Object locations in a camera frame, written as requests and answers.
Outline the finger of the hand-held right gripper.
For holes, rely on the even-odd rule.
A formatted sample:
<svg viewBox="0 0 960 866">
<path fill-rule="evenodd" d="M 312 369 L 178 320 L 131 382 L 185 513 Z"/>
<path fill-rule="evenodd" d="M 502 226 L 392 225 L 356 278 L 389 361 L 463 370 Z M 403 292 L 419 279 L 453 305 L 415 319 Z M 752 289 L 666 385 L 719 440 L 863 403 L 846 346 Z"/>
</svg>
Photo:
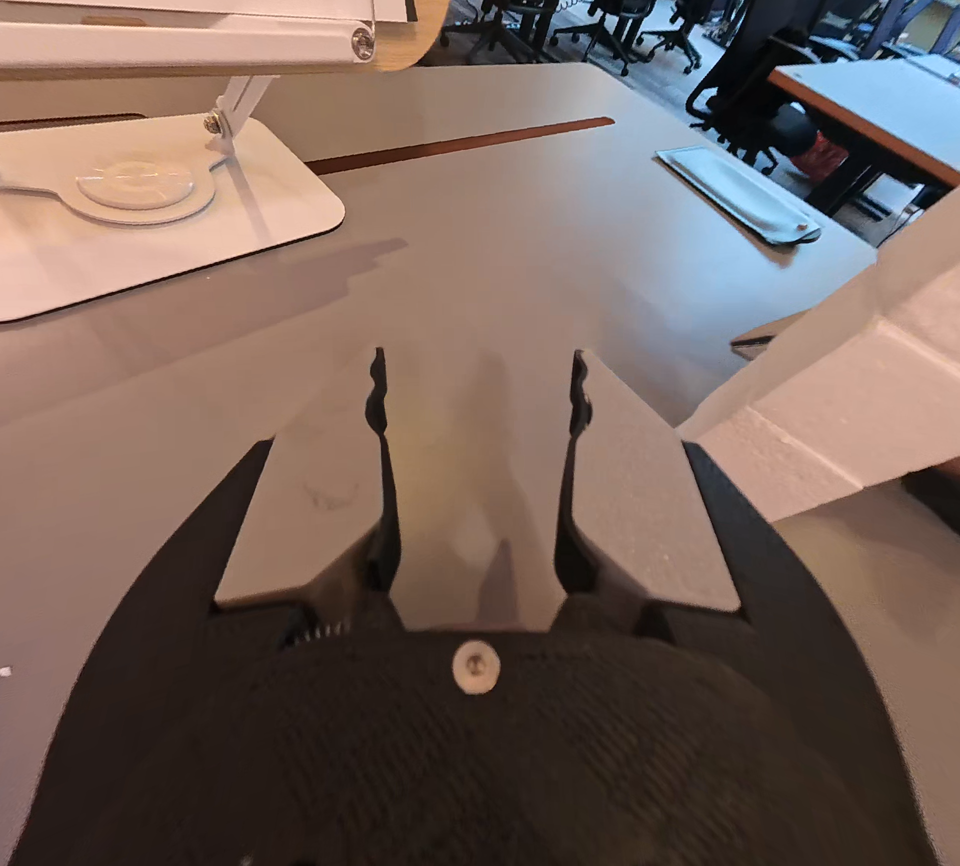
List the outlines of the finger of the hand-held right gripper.
<svg viewBox="0 0 960 866">
<path fill-rule="evenodd" d="M 745 360 L 753 360 L 768 349 L 782 330 L 781 325 L 763 325 L 751 329 L 730 341 L 730 351 Z"/>
</svg>

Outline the white hard foam cube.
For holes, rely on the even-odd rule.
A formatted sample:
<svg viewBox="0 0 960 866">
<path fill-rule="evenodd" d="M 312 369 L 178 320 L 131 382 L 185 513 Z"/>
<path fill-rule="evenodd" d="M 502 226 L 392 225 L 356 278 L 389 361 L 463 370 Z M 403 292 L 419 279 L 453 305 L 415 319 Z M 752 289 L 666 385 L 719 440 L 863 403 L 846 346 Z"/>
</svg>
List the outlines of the white hard foam cube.
<svg viewBox="0 0 960 866">
<path fill-rule="evenodd" d="M 875 266 L 884 314 L 923 319 L 958 312 L 959 190 L 953 189 L 879 249 Z"/>
<path fill-rule="evenodd" d="M 859 487 L 958 459 L 958 267 L 876 263 L 779 333 L 725 385 Z"/>
<path fill-rule="evenodd" d="M 705 452 L 769 523 L 863 490 L 856 477 L 749 405 L 717 416 L 702 405 L 676 431 Z"/>
</svg>

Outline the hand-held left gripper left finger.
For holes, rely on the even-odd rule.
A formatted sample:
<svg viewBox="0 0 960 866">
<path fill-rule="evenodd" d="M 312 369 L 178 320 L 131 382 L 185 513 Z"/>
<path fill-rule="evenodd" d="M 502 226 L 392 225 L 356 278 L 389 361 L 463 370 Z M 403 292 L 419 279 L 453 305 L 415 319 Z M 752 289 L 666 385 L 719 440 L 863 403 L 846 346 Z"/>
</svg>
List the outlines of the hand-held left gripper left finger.
<svg viewBox="0 0 960 866">
<path fill-rule="evenodd" d="M 386 357 L 363 347 L 272 438 L 215 593 L 225 610 L 290 603 L 353 617 L 402 554 Z"/>
</svg>

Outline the grey office table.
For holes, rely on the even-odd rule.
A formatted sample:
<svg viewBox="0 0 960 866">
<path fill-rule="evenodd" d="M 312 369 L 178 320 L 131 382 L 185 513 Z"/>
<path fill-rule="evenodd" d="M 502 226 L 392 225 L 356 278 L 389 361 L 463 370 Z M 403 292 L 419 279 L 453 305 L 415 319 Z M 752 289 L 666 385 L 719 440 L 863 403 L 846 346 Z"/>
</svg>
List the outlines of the grey office table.
<svg viewBox="0 0 960 866">
<path fill-rule="evenodd" d="M 834 215 L 877 175 L 958 188 L 958 84 L 923 68 L 921 57 L 779 66 L 767 81 L 808 107 L 847 152 L 808 194 L 817 211 Z"/>
</svg>

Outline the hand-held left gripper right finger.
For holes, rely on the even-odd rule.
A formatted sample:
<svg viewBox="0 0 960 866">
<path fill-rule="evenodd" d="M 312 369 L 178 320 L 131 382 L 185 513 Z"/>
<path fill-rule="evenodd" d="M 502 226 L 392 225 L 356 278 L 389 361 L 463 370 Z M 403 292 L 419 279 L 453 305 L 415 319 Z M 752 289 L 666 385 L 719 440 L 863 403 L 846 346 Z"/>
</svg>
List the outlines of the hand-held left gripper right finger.
<svg viewBox="0 0 960 866">
<path fill-rule="evenodd" d="M 637 632 L 663 608 L 741 600 L 674 428 L 591 351 L 573 354 L 560 479 L 555 627 Z"/>
</svg>

